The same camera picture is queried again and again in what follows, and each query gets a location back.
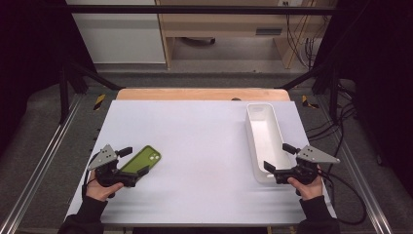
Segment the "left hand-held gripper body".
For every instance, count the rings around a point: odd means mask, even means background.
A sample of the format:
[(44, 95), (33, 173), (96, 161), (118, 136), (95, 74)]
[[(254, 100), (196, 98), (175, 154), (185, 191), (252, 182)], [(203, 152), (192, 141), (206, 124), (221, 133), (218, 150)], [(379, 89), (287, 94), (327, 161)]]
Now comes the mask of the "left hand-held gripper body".
[(115, 151), (110, 144), (106, 144), (93, 156), (88, 164), (88, 171), (94, 171), (96, 180), (104, 187), (118, 182), (122, 182), (126, 187), (135, 187), (140, 177), (137, 173), (124, 173), (117, 168), (121, 157), (118, 157)]

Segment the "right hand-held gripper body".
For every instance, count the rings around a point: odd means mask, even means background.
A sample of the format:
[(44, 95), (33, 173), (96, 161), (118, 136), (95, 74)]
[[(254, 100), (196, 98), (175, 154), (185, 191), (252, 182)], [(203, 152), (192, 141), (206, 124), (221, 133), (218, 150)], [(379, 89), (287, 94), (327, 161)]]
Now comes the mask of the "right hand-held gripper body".
[(287, 184), (289, 177), (294, 177), (303, 184), (311, 183), (319, 174), (318, 164), (338, 164), (340, 160), (311, 145), (300, 148), (296, 156), (296, 165), (291, 169), (275, 170), (277, 184)]

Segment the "green phone case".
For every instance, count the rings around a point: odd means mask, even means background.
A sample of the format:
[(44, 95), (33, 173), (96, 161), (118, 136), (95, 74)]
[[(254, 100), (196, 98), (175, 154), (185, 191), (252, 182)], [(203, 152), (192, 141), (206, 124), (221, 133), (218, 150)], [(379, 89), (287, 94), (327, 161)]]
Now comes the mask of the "green phone case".
[(145, 167), (152, 169), (161, 159), (162, 155), (159, 151), (151, 145), (146, 145), (121, 168), (121, 171), (137, 173)]

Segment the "white plastic bin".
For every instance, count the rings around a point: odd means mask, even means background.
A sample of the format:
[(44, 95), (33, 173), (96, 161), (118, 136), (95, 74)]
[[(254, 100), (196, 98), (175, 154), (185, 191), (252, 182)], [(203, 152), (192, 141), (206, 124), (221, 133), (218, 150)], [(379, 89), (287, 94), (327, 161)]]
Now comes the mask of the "white plastic bin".
[(246, 107), (245, 127), (255, 179), (260, 183), (274, 181), (264, 168), (264, 162), (287, 170), (292, 167), (282, 149), (283, 138), (274, 107), (270, 103), (251, 103)]

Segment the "person's left hand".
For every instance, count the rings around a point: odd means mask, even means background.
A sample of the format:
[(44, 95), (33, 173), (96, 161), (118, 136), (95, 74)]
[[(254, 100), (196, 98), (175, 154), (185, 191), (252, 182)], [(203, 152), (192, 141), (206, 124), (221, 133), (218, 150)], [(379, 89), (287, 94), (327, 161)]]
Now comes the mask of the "person's left hand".
[(95, 172), (91, 171), (86, 185), (86, 195), (97, 201), (105, 202), (111, 194), (116, 193), (124, 187), (122, 182), (115, 183), (109, 187), (104, 187), (96, 180)]

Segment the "person's right hand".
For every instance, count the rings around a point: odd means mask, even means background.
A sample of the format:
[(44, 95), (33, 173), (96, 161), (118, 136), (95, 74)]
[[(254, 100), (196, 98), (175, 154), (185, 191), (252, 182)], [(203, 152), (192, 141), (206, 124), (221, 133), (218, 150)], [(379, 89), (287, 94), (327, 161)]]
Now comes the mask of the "person's right hand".
[(303, 201), (317, 198), (323, 194), (323, 183), (320, 175), (309, 184), (303, 184), (294, 177), (289, 177), (287, 182), (299, 191)]

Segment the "white table cover sheet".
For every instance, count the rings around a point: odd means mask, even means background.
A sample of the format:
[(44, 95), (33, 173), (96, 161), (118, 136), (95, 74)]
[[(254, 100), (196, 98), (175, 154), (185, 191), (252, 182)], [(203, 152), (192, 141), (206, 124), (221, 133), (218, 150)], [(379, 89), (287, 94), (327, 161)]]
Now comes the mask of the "white table cover sheet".
[(304, 219), (290, 185), (253, 174), (244, 101), (115, 100), (95, 143), (145, 145), (160, 162), (110, 199), (108, 226), (271, 226)]

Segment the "black curtain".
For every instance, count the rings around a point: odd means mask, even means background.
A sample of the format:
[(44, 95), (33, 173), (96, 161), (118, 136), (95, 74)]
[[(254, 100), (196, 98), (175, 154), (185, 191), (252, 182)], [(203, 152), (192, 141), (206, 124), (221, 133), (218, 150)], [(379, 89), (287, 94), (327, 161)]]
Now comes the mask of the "black curtain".
[(71, 14), (48, 10), (66, 0), (0, 0), (0, 155), (15, 135), (29, 97), (58, 82), (61, 63), (42, 28), (87, 69), (94, 63)]
[(344, 33), (348, 37), (316, 89), (328, 87), (332, 74), (355, 82), (364, 122), (413, 195), (413, 0), (338, 0), (337, 6), (349, 13), (331, 18), (316, 63)]

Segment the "white cabinet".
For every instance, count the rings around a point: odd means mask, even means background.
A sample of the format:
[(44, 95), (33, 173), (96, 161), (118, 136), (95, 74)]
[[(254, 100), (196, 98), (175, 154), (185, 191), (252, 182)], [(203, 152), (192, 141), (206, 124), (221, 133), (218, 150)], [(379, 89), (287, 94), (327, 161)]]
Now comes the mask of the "white cabinet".
[(73, 14), (96, 64), (165, 63), (156, 14)]

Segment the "light wooden desk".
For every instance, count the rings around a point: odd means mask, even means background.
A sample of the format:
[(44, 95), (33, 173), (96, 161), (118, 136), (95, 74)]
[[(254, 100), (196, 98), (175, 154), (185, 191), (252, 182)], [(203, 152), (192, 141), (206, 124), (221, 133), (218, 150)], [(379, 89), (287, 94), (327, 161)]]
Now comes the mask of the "light wooden desk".
[[(338, 0), (155, 0), (158, 6), (335, 7)], [(286, 69), (299, 57), (307, 38), (319, 39), (329, 16), (160, 14), (164, 41), (173, 38), (272, 38)]]

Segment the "aluminium floor rail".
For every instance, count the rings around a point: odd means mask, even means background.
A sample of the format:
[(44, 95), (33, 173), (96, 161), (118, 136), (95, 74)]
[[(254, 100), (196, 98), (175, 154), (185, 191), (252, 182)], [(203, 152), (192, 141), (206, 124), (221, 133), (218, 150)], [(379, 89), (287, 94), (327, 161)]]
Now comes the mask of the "aluminium floor rail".
[(58, 125), (56, 131), (45, 149), (40, 161), (36, 165), (34, 172), (19, 195), (18, 200), (9, 212), (7, 218), (0, 225), (0, 234), (15, 234), (19, 224), (24, 217), (34, 195), (36, 194), (49, 166), (53, 162), (56, 153), (73, 122), (73, 118), (78, 112), (83, 100), (83, 95), (75, 95), (70, 106), (66, 119)]
[[(328, 121), (331, 118), (328, 115), (329, 102), (326, 97), (316, 96), (316, 100), (319, 103), (322, 114)], [(388, 219), (386, 218), (383, 210), (381, 209), (376, 196), (373, 193), (371, 186), (369, 185), (364, 173), (361, 171), (360, 166), (357, 164), (355, 155), (350, 149), (350, 146), (345, 141), (344, 134), (344, 119), (349, 118), (352, 113), (355, 112), (355, 108), (350, 103), (342, 104), (341, 108), (337, 109), (338, 114), (338, 129), (332, 134), (332, 137), (337, 144), (336, 151), (339, 158), (342, 160), (349, 173), (354, 189), (364, 202), (366, 207), (367, 216), (375, 229), (376, 234), (394, 234)]]

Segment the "black frame strut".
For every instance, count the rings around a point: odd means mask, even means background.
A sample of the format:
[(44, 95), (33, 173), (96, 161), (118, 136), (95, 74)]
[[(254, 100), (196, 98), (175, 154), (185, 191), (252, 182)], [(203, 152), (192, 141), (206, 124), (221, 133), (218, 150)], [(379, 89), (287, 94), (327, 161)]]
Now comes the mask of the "black frame strut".
[(63, 124), (69, 116), (68, 85), (72, 86), (76, 94), (84, 94), (89, 88), (84, 77), (92, 78), (97, 83), (112, 91), (122, 90), (121, 86), (106, 80), (96, 72), (93, 72), (76, 62), (68, 62), (64, 64), (59, 72), (60, 124)]
[(328, 115), (334, 123), (338, 122), (338, 90), (339, 90), (339, 77), (337, 71), (337, 65), (334, 62), (323, 62), (319, 66), (314, 67), (310, 71), (295, 78), (294, 80), (281, 86), (282, 90), (288, 91), (295, 86), (315, 78), (316, 81), (312, 87), (312, 91), (315, 95), (324, 94), (326, 89), (329, 89), (329, 106)]

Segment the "black horizontal frame bar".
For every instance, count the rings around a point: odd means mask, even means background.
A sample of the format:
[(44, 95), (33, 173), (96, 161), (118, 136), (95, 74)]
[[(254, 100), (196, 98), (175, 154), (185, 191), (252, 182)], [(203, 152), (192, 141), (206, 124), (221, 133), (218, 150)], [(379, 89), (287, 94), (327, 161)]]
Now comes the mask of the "black horizontal frame bar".
[(338, 8), (318, 7), (245, 7), (245, 6), (143, 6), (143, 5), (67, 5), (77, 14), (212, 14), (212, 15), (310, 15), (332, 16)]

